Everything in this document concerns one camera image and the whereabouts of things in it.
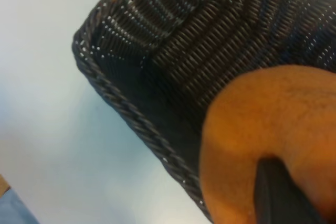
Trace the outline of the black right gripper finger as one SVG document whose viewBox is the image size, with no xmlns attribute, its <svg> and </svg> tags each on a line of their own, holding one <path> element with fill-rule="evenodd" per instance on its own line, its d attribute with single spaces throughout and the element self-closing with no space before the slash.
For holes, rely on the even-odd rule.
<svg viewBox="0 0 336 224">
<path fill-rule="evenodd" d="M 274 157 L 258 161 L 254 207 L 257 223 L 326 223 L 295 184 L 284 163 Z"/>
</svg>

